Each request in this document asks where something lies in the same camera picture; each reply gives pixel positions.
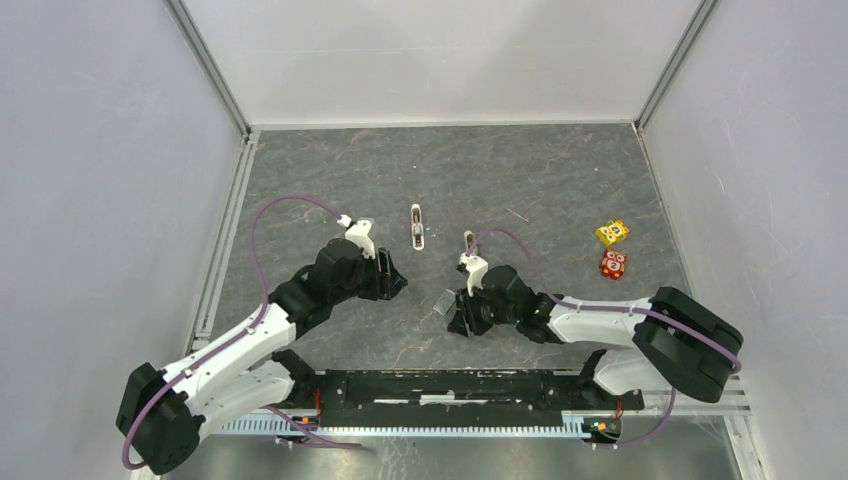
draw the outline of white wall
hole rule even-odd
[[[647,127],[695,291],[746,337],[774,478],[848,457],[848,3],[722,2]]]
[[[181,354],[239,140],[163,2],[5,5],[0,478],[127,476],[127,375]]]
[[[698,0],[185,2],[253,124],[621,121]]]

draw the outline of red toy block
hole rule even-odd
[[[601,260],[601,275],[618,280],[624,275],[626,263],[627,254],[607,248],[604,250],[604,259]]]

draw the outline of cable clip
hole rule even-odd
[[[336,220],[336,223],[345,228],[349,227],[352,222],[353,220],[351,220],[350,217],[348,217],[347,215],[342,215],[341,218]]]

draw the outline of gray speckled floor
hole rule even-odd
[[[523,237],[555,293],[624,300],[661,285],[686,287],[648,166],[629,125],[534,125],[263,132],[250,174],[214,325],[217,336],[256,308],[259,286],[248,228],[264,202],[304,193],[352,218],[377,221],[372,238],[388,247],[409,281],[391,302],[346,302],[293,348],[323,368],[577,368],[595,345],[537,345],[512,327],[466,339],[445,330],[433,305],[458,289],[462,232],[492,226]],[[426,246],[410,245],[409,208],[420,203]],[[621,219],[630,235],[618,281],[600,275],[595,229]],[[256,235],[269,285],[312,263],[341,228],[302,203],[269,210]],[[518,248],[492,237],[480,251],[513,265],[540,287]]]

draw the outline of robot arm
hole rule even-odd
[[[184,377],[141,420],[132,439],[135,452],[154,473],[173,470],[222,425],[289,396],[294,381],[286,368],[273,360],[249,370],[252,366],[325,322],[345,300],[391,300],[406,286],[388,250],[375,248],[369,238],[371,226],[371,220],[360,219],[344,238],[330,240],[314,264],[269,295],[258,324],[254,321],[261,307],[202,350],[158,371],[149,363],[133,371],[116,421],[125,436],[144,405],[179,375]],[[191,370],[196,359],[209,354]]]
[[[592,341],[616,348],[595,352],[584,365],[581,376],[589,395],[671,386],[703,402],[721,398],[733,365],[698,339],[639,312],[667,315],[734,355],[742,347],[735,328],[675,288],[661,287],[653,297],[626,302],[554,295],[557,303],[526,286],[509,265],[490,269],[479,256],[463,254],[458,269],[467,274],[466,288],[456,295],[449,331],[482,335],[509,324],[537,343]]]

